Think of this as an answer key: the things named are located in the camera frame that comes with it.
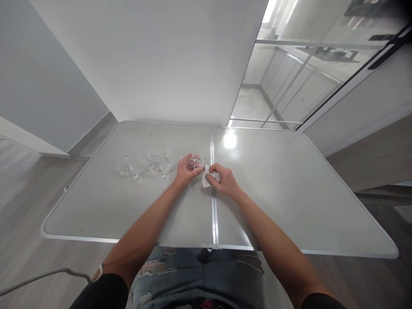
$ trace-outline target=white wire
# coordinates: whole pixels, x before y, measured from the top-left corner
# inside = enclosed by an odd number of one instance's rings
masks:
[[[71,270],[71,269],[68,268],[68,267],[63,267],[63,268],[51,270],[51,271],[49,271],[49,272],[46,272],[46,273],[43,273],[43,274],[34,276],[34,277],[32,277],[32,278],[29,278],[29,279],[23,280],[23,281],[21,281],[21,282],[19,282],[19,283],[16,283],[15,285],[12,285],[11,287],[5,288],[4,290],[1,290],[1,291],[0,291],[0,297],[2,297],[3,295],[6,295],[6,294],[8,294],[8,293],[10,293],[11,291],[14,291],[14,290],[16,290],[16,289],[18,289],[18,288],[21,288],[22,286],[25,286],[25,285],[27,285],[27,284],[29,284],[29,283],[32,283],[32,282],[34,282],[34,281],[36,281],[36,280],[39,280],[39,279],[41,279],[41,278],[44,278],[44,277],[47,277],[47,276],[50,276],[50,275],[53,275],[53,274],[56,274],[56,273],[68,273],[68,274],[71,275],[71,276],[83,277],[83,278],[85,278],[85,279],[87,280],[88,283],[92,283],[92,280],[90,279],[89,275],[86,275],[85,273],[76,272],[76,271],[74,271],[74,270]]]

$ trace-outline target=jeans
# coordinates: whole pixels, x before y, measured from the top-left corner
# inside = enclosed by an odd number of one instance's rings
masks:
[[[155,247],[131,287],[132,308],[196,297],[263,309],[263,270],[254,251]]]

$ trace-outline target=white cloth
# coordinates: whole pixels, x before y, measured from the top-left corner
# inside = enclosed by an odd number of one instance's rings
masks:
[[[222,180],[222,175],[220,173],[218,173],[216,171],[214,171],[213,173],[209,172],[209,166],[205,165],[205,170],[203,171],[203,175],[202,175],[202,184],[203,184],[204,188],[207,188],[207,187],[211,186],[211,184],[206,179],[206,175],[212,176],[218,182],[220,182]]]

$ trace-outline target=person's left hand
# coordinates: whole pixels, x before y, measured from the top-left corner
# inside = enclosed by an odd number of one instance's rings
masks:
[[[183,159],[177,163],[177,174],[176,174],[176,179],[173,182],[176,185],[187,187],[190,183],[190,181],[200,175],[200,173],[203,172],[203,168],[198,168],[195,170],[188,170],[185,166],[185,162],[192,156],[192,154],[188,154],[185,156]]]

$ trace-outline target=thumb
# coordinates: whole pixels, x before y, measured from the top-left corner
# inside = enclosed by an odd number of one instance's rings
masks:
[[[207,179],[207,181],[213,186],[213,187],[215,187],[216,189],[219,189],[220,188],[220,183],[214,178],[214,177],[212,177],[212,176],[210,176],[210,175],[206,175],[206,179]]]
[[[196,177],[196,176],[200,175],[202,172],[203,172],[203,168],[200,167],[200,168],[197,168],[195,170],[192,170],[190,172],[190,174],[191,174],[192,177]]]

